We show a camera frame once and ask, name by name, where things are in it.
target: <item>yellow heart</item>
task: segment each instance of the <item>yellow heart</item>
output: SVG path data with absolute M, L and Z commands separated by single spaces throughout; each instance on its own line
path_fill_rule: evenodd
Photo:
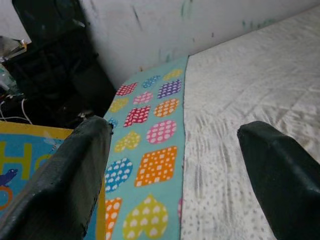
M 126 136 L 118 140 L 114 147 L 115 153 L 121 153 L 123 150 L 127 149 L 135 149 L 140 143 L 141 136 L 135 131 L 129 132 Z
M 182 69 L 174 69 L 163 77 L 163 80 L 168 81 L 172 78 L 179 77 L 183 73 Z
M 150 239 L 160 238 L 168 225 L 166 207 L 151 194 L 125 218 L 122 234 L 125 240 L 136 240 L 144 231 Z
M 124 108 L 129 102 L 129 98 L 118 98 L 113 100 L 109 108 L 111 113 L 117 113 L 120 109 Z

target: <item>white sheet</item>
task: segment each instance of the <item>white sheet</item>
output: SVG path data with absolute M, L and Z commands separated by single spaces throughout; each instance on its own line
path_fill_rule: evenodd
M 274 240 L 237 138 L 260 120 L 320 161 L 320 6 L 189 58 L 182 240 Z

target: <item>black storage unit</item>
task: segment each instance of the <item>black storage unit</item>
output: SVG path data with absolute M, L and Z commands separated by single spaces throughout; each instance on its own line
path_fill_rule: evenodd
M 3 63 L 19 89 L 52 111 L 80 95 L 103 116 L 116 93 L 97 63 L 77 0 L 12 0 L 31 44 L 27 52 Z

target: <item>bed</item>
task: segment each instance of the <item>bed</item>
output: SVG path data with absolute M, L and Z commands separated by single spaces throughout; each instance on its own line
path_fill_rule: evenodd
M 320 6 L 189 57 L 182 240 L 275 240 L 237 130 L 263 121 L 320 163 Z

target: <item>colorful patterned blanket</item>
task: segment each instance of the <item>colorful patterned blanket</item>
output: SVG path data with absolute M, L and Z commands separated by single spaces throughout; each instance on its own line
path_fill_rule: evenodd
M 114 126 L 105 170 L 105 239 L 180 239 L 188 58 L 140 72 L 105 115 Z

